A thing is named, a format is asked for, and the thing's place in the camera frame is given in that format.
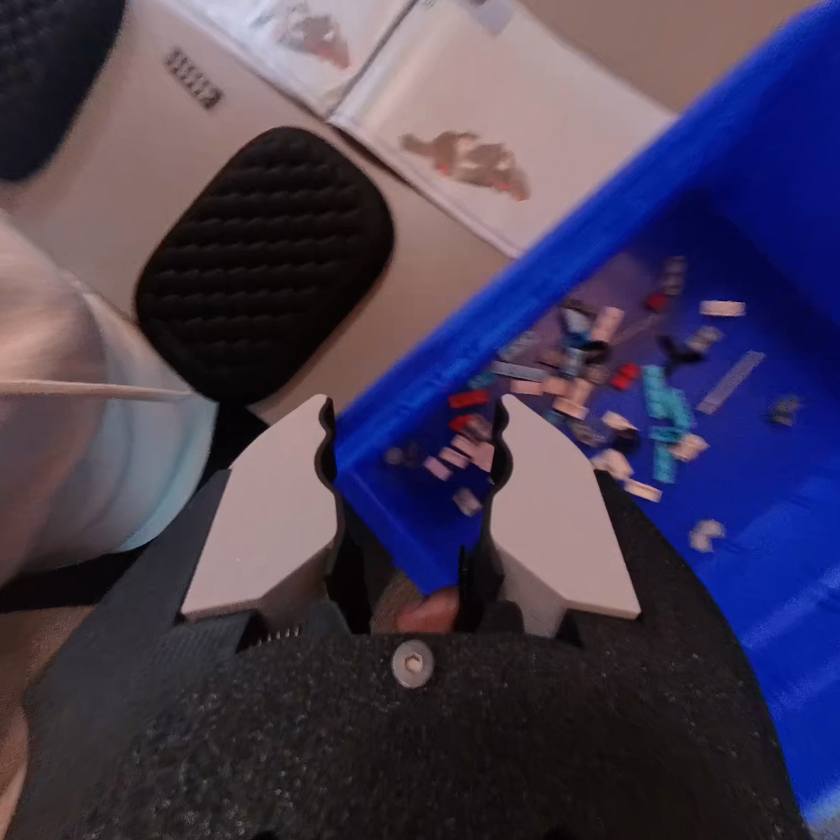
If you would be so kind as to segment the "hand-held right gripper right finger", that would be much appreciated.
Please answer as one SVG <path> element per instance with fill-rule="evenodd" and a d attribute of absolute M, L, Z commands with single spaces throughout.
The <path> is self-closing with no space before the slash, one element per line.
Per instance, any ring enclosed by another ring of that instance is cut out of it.
<path fill-rule="evenodd" d="M 635 621 L 634 583 L 590 461 L 514 395 L 497 404 L 499 463 L 481 538 L 524 633 L 556 637 L 568 612 Z"/>

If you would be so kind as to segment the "blue plastic bin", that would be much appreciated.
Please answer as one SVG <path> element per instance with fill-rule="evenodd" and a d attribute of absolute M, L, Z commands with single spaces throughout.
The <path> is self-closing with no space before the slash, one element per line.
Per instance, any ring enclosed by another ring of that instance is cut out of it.
<path fill-rule="evenodd" d="M 343 494 L 432 591 L 479 526 L 441 480 L 385 465 L 388 447 L 443 443 L 449 396 L 584 284 L 630 312 L 642 280 L 619 256 L 685 256 L 688 277 L 618 361 L 654 364 L 654 334 L 695 334 L 702 301 L 744 303 L 674 372 L 710 447 L 642 508 L 752 660 L 819 838 L 838 838 L 838 36 L 838 2 L 793 18 L 339 422 Z"/>

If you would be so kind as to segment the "black quilted wrist pad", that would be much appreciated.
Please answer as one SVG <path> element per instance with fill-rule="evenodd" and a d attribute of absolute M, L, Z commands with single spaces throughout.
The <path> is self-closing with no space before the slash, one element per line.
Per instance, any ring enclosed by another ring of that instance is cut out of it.
<path fill-rule="evenodd" d="M 1 178 L 48 164 L 106 64 L 124 1 L 1 2 Z"/>
<path fill-rule="evenodd" d="M 195 391 L 249 406 L 282 389 L 380 279 L 392 214 L 315 133 L 270 129 L 236 152 L 148 258 L 133 306 Z"/>

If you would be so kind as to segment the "open lego instruction booklet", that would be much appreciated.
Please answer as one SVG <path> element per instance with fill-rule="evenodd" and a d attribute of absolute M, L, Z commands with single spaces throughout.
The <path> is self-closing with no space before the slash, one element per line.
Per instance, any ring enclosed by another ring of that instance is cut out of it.
<path fill-rule="evenodd" d="M 676 120 L 517 2 L 176 4 L 511 258 Z"/>

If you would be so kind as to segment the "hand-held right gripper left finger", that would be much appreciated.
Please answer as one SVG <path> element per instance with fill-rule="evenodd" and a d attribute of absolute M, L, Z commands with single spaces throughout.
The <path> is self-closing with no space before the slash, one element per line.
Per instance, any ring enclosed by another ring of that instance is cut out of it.
<path fill-rule="evenodd" d="M 344 525 L 334 438 L 333 401 L 317 394 L 236 458 L 182 604 L 186 619 L 254 611 L 265 623 L 302 623 L 325 599 Z"/>

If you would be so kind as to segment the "pile of lego pieces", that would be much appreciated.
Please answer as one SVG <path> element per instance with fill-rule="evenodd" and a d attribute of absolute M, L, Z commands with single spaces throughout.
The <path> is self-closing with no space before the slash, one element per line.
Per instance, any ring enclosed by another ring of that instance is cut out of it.
<path fill-rule="evenodd" d="M 810 288 L 752 254 L 690 262 L 688 289 L 654 285 L 650 265 L 615 257 L 526 331 L 501 342 L 501 319 L 463 329 L 444 378 L 409 399 L 401 434 L 365 467 L 404 534 L 451 555 L 477 540 L 455 524 L 461 487 L 483 501 L 476 465 L 505 394 L 612 471 L 678 550 L 725 564 L 782 566 L 824 545 L 835 501 L 819 467 L 822 410 L 836 412 L 837 326 Z"/>

